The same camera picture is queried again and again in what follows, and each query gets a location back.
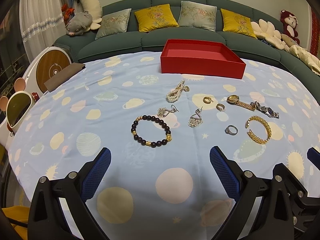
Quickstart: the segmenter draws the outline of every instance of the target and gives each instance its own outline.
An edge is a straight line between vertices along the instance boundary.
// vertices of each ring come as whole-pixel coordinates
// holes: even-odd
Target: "gold watch band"
[[[254,111],[256,109],[253,105],[249,105],[249,104],[241,102],[241,101],[235,102],[235,105],[241,106],[241,107],[249,109],[251,111]]]

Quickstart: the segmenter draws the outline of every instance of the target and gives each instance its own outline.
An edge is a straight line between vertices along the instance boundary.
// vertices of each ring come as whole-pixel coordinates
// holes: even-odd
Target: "gold watch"
[[[255,104],[249,105],[247,103],[241,102],[237,95],[231,95],[227,98],[227,102],[230,104],[234,104],[236,106],[241,106],[243,108],[249,109],[251,111],[256,110]]]

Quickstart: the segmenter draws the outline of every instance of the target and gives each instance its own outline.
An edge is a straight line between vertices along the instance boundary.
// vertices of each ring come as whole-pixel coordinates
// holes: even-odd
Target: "blue gripper pad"
[[[91,199],[93,197],[104,174],[109,168],[110,163],[111,152],[108,148],[105,148],[100,158],[96,161],[96,163],[82,182],[82,191],[80,197],[83,202],[86,202],[88,199]]]
[[[227,159],[223,158],[215,147],[210,150],[210,162],[216,171],[229,198],[236,202],[240,199],[240,183],[227,164]]]
[[[320,153],[316,149],[310,148],[307,152],[307,158],[320,170]]]

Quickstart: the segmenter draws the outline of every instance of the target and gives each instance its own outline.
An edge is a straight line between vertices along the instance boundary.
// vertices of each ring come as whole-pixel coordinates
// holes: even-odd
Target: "throw pillow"
[[[250,18],[221,8],[223,31],[244,34],[257,38],[253,32]]]
[[[217,7],[181,1],[181,13],[178,24],[182,27],[196,27],[216,31]]]
[[[170,10],[169,4],[157,5],[136,11],[139,32],[150,32],[155,29],[179,27]]]
[[[131,9],[125,9],[103,16],[96,40],[112,34],[125,33],[127,31],[130,12]]]

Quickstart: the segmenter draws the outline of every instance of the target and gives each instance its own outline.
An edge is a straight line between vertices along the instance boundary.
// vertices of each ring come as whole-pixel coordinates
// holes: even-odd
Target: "metal screw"
[[[46,181],[46,179],[47,179],[46,177],[41,177],[41,178],[39,179],[39,182],[40,182],[40,183],[44,183],[44,182]]]
[[[251,178],[253,176],[252,172],[251,171],[245,171],[244,172],[244,175],[247,177],[247,178]]]
[[[69,175],[68,175],[68,177],[69,177],[70,179],[74,179],[76,176],[77,176],[77,173],[76,173],[75,171],[70,172]]]
[[[282,180],[282,178],[279,175],[275,176],[276,181],[280,182]]]

